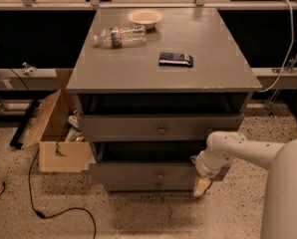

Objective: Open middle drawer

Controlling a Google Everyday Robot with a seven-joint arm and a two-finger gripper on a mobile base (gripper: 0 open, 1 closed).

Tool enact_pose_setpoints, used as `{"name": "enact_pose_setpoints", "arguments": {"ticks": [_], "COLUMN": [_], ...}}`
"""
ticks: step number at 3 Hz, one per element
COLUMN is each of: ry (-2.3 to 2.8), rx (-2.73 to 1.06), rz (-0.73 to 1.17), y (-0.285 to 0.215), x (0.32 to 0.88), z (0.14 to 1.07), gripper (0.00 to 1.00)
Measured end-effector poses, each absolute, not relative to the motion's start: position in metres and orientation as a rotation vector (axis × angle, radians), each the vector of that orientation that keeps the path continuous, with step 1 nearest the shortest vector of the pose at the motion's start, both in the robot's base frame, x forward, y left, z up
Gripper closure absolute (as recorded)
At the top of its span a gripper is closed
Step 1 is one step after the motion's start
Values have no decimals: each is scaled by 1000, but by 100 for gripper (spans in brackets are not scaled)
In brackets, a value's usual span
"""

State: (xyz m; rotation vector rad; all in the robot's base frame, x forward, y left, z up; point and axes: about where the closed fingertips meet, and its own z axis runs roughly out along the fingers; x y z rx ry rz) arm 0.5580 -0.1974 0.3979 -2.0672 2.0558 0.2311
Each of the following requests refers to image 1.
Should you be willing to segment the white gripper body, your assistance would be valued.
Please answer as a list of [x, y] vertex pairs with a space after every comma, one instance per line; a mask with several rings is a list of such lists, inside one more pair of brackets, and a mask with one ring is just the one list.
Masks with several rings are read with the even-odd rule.
[[217, 176], [223, 167], [228, 167], [233, 160], [232, 157], [216, 155], [208, 148], [201, 151], [198, 155], [191, 156], [189, 159], [194, 164], [199, 177], [210, 179]]

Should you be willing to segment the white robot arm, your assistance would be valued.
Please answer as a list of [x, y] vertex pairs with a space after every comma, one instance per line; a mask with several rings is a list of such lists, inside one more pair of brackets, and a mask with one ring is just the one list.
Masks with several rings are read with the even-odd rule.
[[201, 196], [235, 158], [268, 171], [260, 238], [297, 239], [297, 139], [277, 143], [251, 141], [235, 131], [211, 133], [206, 149], [190, 158], [196, 169], [193, 195]]

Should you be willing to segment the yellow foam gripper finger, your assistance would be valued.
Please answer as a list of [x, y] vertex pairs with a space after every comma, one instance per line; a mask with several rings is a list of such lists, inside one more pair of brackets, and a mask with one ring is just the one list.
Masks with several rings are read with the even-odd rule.
[[200, 197], [210, 187], [211, 180], [207, 177], [197, 177], [194, 182], [193, 196]]

